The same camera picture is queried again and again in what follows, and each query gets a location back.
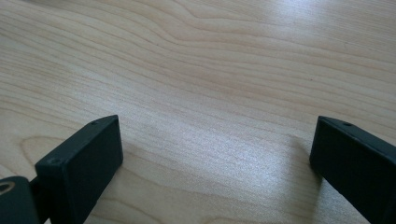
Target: light wood surface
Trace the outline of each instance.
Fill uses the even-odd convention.
[[[0,177],[120,116],[87,223],[367,223],[309,167],[318,115],[396,145],[396,3],[0,0]]]

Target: black plastic bracket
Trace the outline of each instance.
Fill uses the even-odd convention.
[[[83,223],[121,164],[118,116],[95,120],[41,159],[30,184],[0,180],[0,223]]]
[[[368,221],[396,223],[396,147],[353,124],[319,117],[310,163]]]

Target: wood grain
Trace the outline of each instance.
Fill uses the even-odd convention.
[[[309,168],[318,115],[396,145],[394,1],[0,0],[0,177],[120,116],[87,223],[367,223]]]

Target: wooden table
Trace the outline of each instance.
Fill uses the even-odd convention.
[[[0,177],[120,116],[86,223],[367,223],[309,167],[318,115],[396,145],[391,0],[0,0]]]

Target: black object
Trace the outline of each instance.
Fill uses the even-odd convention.
[[[118,116],[95,120],[41,159],[30,185],[0,180],[0,223],[83,223],[121,164]]]
[[[319,117],[309,160],[368,221],[396,223],[396,147],[350,123]]]

